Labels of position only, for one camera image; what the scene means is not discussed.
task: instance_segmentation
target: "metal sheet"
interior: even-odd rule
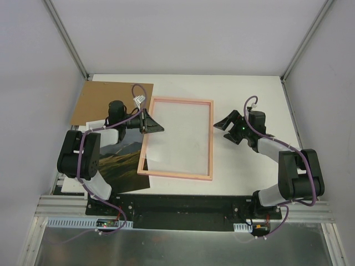
[[[60,242],[82,229],[46,228]],[[36,265],[332,265],[320,224],[285,224],[265,240],[248,233],[124,230],[41,244]]]

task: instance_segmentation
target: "black metal base plate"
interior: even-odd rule
[[[251,196],[113,195],[109,202],[120,206],[134,228],[190,231],[234,231],[244,219],[281,219],[276,207],[256,216]],[[117,216],[118,211],[89,198],[86,215]]]

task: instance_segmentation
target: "white cable clip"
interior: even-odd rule
[[[139,95],[136,96],[133,101],[134,101],[134,105],[140,110],[140,104],[145,100],[145,96],[144,95]]]

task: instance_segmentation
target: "empty frame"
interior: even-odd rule
[[[137,173],[211,181],[213,101],[152,97],[149,114],[165,131],[144,135]]]

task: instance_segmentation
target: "mountain landscape picture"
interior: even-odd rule
[[[99,171],[116,193],[150,187],[149,176],[137,174],[142,141],[139,130],[130,129],[121,143],[100,149]]]

